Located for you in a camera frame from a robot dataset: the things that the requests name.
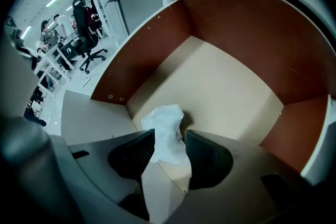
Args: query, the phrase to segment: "wooden panel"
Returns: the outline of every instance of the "wooden panel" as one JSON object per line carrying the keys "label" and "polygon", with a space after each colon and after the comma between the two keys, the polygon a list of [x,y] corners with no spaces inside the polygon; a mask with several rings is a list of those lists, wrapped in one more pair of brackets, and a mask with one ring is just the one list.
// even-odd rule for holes
{"label": "wooden panel", "polygon": [[182,1],[177,1],[151,18],[124,44],[112,59],[91,98],[126,104],[158,66],[189,36],[190,27]]}
{"label": "wooden panel", "polygon": [[260,146],[301,172],[320,137],[328,96],[289,104]]}
{"label": "wooden panel", "polygon": [[192,35],[256,73],[283,104],[336,96],[335,55],[282,0],[183,0]]}

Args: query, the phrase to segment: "floor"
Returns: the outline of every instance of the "floor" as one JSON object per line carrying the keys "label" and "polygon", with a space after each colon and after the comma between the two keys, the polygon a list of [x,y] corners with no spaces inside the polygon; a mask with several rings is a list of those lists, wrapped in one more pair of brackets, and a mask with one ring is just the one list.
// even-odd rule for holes
{"label": "floor", "polygon": [[109,65],[114,52],[117,50],[109,37],[100,39],[92,52],[96,52],[100,49],[108,50],[108,52],[101,53],[101,55],[105,55],[105,61],[95,59],[89,65],[88,70],[90,73],[86,74],[84,71],[79,70],[80,65],[85,61],[85,58],[82,58],[81,56],[77,57],[76,60],[78,60],[78,62],[75,64],[75,70],[68,72],[71,81],[67,82],[64,78],[61,78],[60,85],[54,90],[54,95],[56,97],[46,96],[39,117],[46,121],[47,126],[45,126],[44,129],[48,134],[61,136],[61,112],[65,91],[70,90],[85,95],[91,95],[101,75]]}

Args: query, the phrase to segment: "black office chair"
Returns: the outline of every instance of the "black office chair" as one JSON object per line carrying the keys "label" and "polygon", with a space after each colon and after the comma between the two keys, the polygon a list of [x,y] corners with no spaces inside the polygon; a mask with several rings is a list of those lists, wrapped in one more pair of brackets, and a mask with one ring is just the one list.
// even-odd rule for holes
{"label": "black office chair", "polygon": [[96,58],[101,58],[105,61],[105,57],[102,55],[98,55],[102,51],[107,52],[106,49],[101,49],[93,54],[91,54],[91,49],[93,49],[98,43],[98,36],[92,34],[89,29],[89,22],[88,22],[88,12],[85,8],[85,0],[74,0],[72,3],[74,17],[77,24],[78,36],[79,41],[77,41],[74,45],[76,50],[83,56],[85,53],[87,54],[88,58],[84,61],[84,63],[80,66],[80,70],[83,71],[82,68],[85,65],[85,72],[86,74],[90,73],[88,66],[90,62],[92,62]]}

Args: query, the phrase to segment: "black chair back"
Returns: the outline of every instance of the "black chair back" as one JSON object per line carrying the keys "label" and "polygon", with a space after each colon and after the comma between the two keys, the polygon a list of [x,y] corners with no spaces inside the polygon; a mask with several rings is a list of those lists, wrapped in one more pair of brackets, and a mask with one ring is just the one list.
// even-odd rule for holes
{"label": "black chair back", "polygon": [[77,6],[73,9],[77,24],[79,39],[89,48],[94,48],[98,43],[98,37],[92,35],[89,29],[88,11],[85,7]]}

